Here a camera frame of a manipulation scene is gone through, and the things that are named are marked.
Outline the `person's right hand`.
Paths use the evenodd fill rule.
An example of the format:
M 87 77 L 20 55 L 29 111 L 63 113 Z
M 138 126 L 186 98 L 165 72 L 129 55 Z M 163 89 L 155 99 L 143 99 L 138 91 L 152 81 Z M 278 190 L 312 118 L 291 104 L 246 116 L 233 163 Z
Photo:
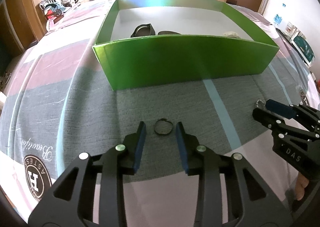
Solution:
M 308 185 L 309 185 L 309 180 L 299 172 L 296 180 L 296 185 L 295 185 L 296 200 L 300 201 L 303 199 L 305 194 L 305 188 Z

